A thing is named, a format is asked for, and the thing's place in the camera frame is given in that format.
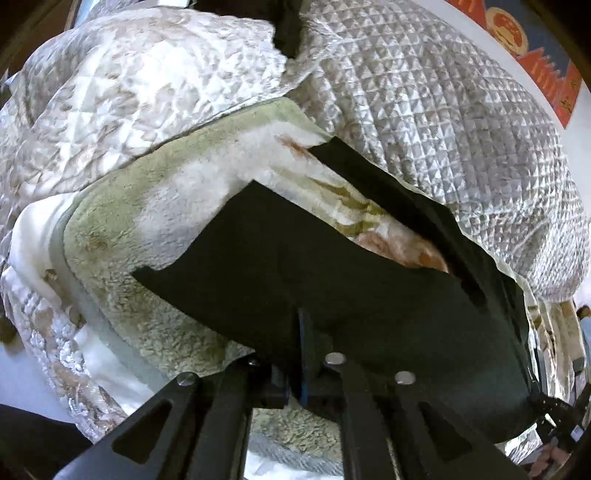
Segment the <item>right hand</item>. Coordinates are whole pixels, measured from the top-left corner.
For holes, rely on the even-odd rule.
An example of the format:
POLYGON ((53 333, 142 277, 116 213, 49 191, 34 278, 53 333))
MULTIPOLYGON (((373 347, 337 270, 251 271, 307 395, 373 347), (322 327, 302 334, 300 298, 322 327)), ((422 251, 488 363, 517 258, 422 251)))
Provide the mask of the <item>right hand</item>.
POLYGON ((528 476, 535 479, 545 474, 552 466, 562 466, 570 457, 570 453, 556 445, 545 445, 538 458, 531 465, 528 476))

